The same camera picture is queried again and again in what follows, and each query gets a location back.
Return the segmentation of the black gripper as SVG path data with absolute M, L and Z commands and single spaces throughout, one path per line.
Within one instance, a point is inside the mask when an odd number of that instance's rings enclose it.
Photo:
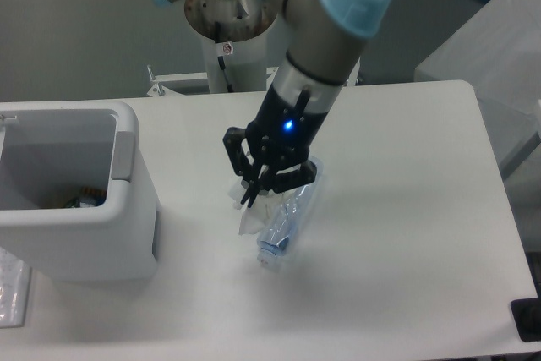
M 261 191 L 284 193 L 315 181 L 317 166 L 308 160 L 309 147 L 326 112 L 309 110 L 312 90 L 303 89 L 290 103 L 270 88 L 254 120 L 245 129 L 230 127 L 223 136 L 233 172 L 248 185 L 241 199 L 251 208 Z M 242 143 L 247 139 L 250 163 Z M 301 164 L 289 172 L 278 171 Z M 268 166 L 260 175 L 261 166 Z

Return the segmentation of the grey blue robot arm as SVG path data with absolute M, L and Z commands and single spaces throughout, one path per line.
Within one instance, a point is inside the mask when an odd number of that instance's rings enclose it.
M 266 84 L 258 58 L 239 47 L 264 35 L 276 17 L 292 28 L 285 59 L 267 83 L 255 119 L 245 128 L 229 128 L 223 143 L 242 179 L 243 205 L 312 183 L 317 169 L 309 147 L 391 0 L 153 1 L 184 1 L 188 22 L 211 43 L 206 70 L 215 93 Z

